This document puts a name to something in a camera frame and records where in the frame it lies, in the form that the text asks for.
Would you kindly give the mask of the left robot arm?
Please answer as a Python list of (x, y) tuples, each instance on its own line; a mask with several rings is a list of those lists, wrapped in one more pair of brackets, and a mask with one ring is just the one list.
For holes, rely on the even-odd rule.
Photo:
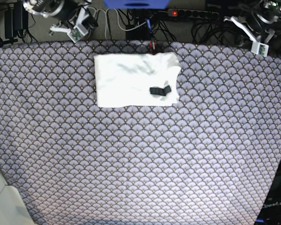
[(281, 37), (281, 0), (240, 2), (238, 7), (244, 16), (226, 16), (223, 21), (234, 23), (248, 36), (252, 53), (266, 57), (270, 41)]

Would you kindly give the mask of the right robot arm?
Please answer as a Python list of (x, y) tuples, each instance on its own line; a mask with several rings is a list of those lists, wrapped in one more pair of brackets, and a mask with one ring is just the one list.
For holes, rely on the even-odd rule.
[(50, 27), (50, 35), (65, 33), (78, 42), (98, 27), (97, 20), (89, 10), (90, 0), (24, 0), (24, 9), (32, 15), (58, 20)]

